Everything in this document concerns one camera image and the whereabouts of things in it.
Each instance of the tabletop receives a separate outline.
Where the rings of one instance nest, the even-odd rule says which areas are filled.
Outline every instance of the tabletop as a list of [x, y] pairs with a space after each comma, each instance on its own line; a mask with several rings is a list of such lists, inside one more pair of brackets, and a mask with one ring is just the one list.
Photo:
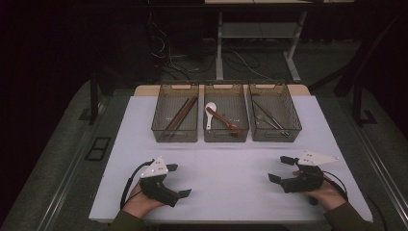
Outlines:
[[339, 157], [321, 166], [344, 182], [350, 203], [372, 220], [333, 134], [314, 96], [301, 85], [289, 86], [302, 124], [294, 142], [204, 142], [203, 98], [199, 97], [198, 142], [158, 143], [151, 131], [158, 86], [140, 86], [131, 97], [102, 177], [89, 218], [112, 222], [127, 179], [140, 164], [163, 157], [177, 164], [164, 181], [173, 191], [191, 189], [174, 208], [161, 207], [145, 220], [152, 223], [311, 223], [325, 222], [320, 206], [302, 193], [284, 193], [269, 182], [268, 173], [291, 178], [296, 167], [280, 163], [280, 156], [300, 157], [305, 150]]

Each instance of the person's right hand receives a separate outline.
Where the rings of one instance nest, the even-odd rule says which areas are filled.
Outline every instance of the person's right hand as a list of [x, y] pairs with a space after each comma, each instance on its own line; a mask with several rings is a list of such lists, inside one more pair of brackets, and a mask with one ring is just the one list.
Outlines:
[[[293, 172], [293, 175], [295, 176], [298, 176], [300, 174], [300, 171]], [[312, 196], [313, 198], [318, 200], [319, 204], [326, 211], [333, 210], [346, 203], [342, 195], [327, 181], [323, 181], [323, 184], [319, 189], [311, 192], [305, 192], [305, 194]]]

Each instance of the green sleeve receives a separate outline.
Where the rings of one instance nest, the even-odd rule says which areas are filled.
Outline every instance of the green sleeve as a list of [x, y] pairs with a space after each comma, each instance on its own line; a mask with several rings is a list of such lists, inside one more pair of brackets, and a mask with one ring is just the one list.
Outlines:
[[333, 230], [336, 231], [382, 231], [382, 227], [374, 223], [365, 221], [351, 206], [345, 203], [334, 210], [324, 214]]
[[143, 226], [143, 219], [136, 218], [124, 211], [119, 211], [114, 222], [105, 231], [140, 231]]

